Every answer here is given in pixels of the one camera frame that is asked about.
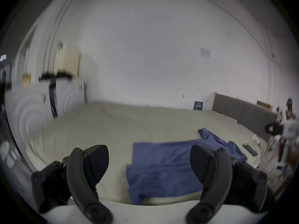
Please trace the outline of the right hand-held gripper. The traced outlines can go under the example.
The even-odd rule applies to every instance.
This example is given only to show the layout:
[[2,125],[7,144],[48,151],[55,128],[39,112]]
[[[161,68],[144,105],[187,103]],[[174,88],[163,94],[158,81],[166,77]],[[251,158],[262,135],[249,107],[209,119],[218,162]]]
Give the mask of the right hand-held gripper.
[[299,136],[299,122],[298,120],[285,120],[281,123],[269,123],[265,126],[265,132],[270,135],[281,135],[282,144],[294,144]]

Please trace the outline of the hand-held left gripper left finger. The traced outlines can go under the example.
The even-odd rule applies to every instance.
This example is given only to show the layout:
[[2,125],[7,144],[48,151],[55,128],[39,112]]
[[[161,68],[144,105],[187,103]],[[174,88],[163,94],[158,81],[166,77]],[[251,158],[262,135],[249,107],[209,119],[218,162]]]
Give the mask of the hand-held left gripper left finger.
[[113,214],[98,197],[96,185],[109,165],[105,145],[87,150],[74,148],[62,162],[53,161],[31,175],[32,194],[39,214],[67,205],[70,197],[81,213],[93,224],[111,224]]

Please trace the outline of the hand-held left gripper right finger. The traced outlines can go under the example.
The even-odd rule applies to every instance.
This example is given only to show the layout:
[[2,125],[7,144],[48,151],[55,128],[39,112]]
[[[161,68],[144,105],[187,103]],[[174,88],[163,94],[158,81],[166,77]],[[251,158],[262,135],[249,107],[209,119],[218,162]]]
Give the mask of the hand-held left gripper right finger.
[[267,173],[247,162],[236,162],[224,148],[212,150],[193,145],[190,165],[203,190],[200,202],[186,215],[188,224],[208,223],[223,205],[264,213],[276,204]]

